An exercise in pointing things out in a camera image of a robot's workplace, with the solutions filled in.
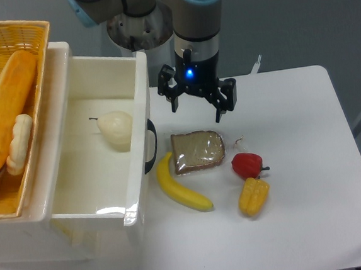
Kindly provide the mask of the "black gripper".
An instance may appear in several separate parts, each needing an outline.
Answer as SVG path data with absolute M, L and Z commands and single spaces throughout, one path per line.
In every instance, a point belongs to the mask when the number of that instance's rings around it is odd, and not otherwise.
M 178 109 L 178 97 L 183 93 L 191 96 L 207 97 L 215 107 L 215 122 L 221 116 L 233 111 L 237 101 L 235 78 L 220 80 L 217 75 L 219 53 L 199 62 L 186 61 L 175 53 L 175 70 L 164 64 L 158 74 L 158 94 L 171 103 L 172 112 Z

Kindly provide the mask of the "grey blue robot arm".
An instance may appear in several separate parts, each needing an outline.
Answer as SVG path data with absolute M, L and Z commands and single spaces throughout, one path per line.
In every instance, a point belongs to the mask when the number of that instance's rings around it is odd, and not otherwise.
M 106 23 L 110 40 L 125 52 L 156 53 L 174 41 L 175 64 L 159 61 L 158 94 L 178 109 L 182 94 L 205 98 L 215 120 L 236 105 L 236 80 L 217 75 L 222 0 L 67 0 L 86 27 Z

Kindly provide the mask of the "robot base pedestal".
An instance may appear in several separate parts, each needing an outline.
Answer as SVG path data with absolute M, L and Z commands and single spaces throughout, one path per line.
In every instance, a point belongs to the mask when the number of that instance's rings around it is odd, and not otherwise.
M 162 66 L 173 65 L 171 41 L 174 34 L 170 8 L 157 2 L 146 16 L 137 18 L 119 14 L 107 21 L 106 30 L 122 57 L 135 57 L 137 52 L 146 54 L 149 85 L 156 87 Z

